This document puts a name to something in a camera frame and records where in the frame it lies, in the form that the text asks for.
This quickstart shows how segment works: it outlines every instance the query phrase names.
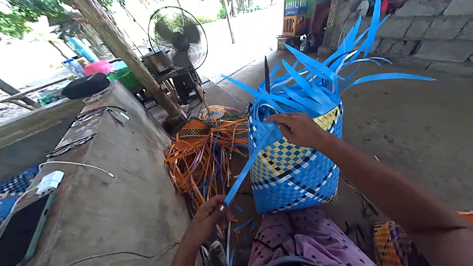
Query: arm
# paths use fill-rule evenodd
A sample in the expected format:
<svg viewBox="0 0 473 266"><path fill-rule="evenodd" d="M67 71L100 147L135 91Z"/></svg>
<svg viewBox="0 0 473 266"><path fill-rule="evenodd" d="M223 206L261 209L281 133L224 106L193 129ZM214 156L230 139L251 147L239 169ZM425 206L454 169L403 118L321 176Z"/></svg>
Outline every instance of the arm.
<svg viewBox="0 0 473 266"><path fill-rule="evenodd" d="M278 123L290 143L314 148L337 164L365 196L408 232L431 265L470 264L472 225L407 176L324 131L307 114L277 114L266 121Z"/></svg>
<svg viewBox="0 0 473 266"><path fill-rule="evenodd" d="M197 251L212 234L213 229L225 214L224 195L217 195L204 202L192 219L182 237L171 266L194 266Z"/></svg>

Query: fan guard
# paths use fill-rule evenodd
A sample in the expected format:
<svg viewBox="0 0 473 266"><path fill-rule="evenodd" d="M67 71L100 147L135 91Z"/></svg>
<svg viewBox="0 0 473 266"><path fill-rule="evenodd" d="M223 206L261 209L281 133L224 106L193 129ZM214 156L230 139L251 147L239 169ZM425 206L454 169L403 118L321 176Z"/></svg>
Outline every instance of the fan guard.
<svg viewBox="0 0 473 266"><path fill-rule="evenodd" d="M179 56L177 49L170 41L164 39L158 32L156 32L155 25L159 22L167 25L172 32L181 33L183 32L183 27L185 25L195 25L195 28L200 34L200 40L199 42L189 44L187 56L194 69L199 68L207 58L207 52L209 51L207 36L205 35L205 31L199 21L186 10L180 7L171 6L156 10L149 19L148 37L153 52L157 53L162 51L163 55L167 57L170 62L168 67L174 70L180 70L189 67L189 65L183 63L179 64L179 62L181 62L179 58L175 60L176 54Z"/></svg>

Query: hand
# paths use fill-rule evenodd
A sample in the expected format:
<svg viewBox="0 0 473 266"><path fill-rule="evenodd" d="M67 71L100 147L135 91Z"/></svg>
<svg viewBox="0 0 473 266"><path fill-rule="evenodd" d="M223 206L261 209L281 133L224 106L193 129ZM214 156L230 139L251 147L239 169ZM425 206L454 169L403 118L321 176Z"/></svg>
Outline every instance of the hand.
<svg viewBox="0 0 473 266"><path fill-rule="evenodd" d="M285 113L270 115L265 122L278 123L282 134L292 144L314 148L320 151L331 134L323 130L305 113Z"/></svg>
<svg viewBox="0 0 473 266"><path fill-rule="evenodd" d="M218 222L223 220L222 225L224 225L233 220L231 213L225 212L224 199L224 195L216 195L199 207L191 224L187 227L181 243L185 243L192 248L198 248L210 237Z"/></svg>

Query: black bag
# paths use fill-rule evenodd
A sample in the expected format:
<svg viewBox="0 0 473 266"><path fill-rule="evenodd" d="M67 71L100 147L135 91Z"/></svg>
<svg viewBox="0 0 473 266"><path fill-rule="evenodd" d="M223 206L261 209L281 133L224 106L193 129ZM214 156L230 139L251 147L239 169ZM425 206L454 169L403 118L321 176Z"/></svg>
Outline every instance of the black bag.
<svg viewBox="0 0 473 266"><path fill-rule="evenodd" d="M95 73L91 76L83 77L69 83L62 94L69 99L77 99L91 96L98 93L110 85L110 81L103 73Z"/></svg>

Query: green plastic basket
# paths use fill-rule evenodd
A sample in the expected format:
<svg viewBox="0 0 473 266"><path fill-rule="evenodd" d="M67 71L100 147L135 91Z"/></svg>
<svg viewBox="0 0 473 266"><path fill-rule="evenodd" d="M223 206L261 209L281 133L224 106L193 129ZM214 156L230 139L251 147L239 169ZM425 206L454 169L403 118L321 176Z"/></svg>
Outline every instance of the green plastic basket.
<svg viewBox="0 0 473 266"><path fill-rule="evenodd" d="M140 81L135 77L133 72L128 67L122 68L115 73L107 74L107 79L118 80L127 89L132 89L140 84Z"/></svg>

